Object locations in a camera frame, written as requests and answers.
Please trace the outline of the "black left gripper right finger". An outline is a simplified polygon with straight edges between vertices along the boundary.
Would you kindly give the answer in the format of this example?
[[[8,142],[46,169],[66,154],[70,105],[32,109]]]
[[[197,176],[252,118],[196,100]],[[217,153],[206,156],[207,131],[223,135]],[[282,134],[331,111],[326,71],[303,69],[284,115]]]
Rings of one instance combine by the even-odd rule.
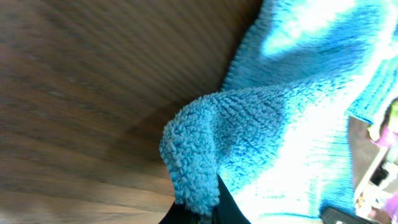
[[[332,207],[326,208],[320,217],[324,224],[376,224],[376,222],[350,215]]]

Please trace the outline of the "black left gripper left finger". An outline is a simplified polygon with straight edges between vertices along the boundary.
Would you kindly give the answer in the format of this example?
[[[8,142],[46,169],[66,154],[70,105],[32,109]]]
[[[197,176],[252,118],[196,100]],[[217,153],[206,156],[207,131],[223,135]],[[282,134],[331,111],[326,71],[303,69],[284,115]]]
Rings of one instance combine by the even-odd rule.
[[[217,176],[217,178],[220,203],[213,208],[210,217],[196,214],[174,202],[159,224],[250,224],[233,200],[221,177]]]

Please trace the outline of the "blue microfiber cloth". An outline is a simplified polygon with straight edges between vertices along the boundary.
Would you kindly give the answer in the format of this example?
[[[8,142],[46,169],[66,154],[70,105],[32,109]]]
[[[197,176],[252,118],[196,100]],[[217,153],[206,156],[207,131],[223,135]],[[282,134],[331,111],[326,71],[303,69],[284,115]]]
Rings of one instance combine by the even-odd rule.
[[[354,214],[348,123],[397,96],[396,26],[396,1],[264,1],[221,91],[164,128],[175,203],[209,223],[224,184],[251,223]]]

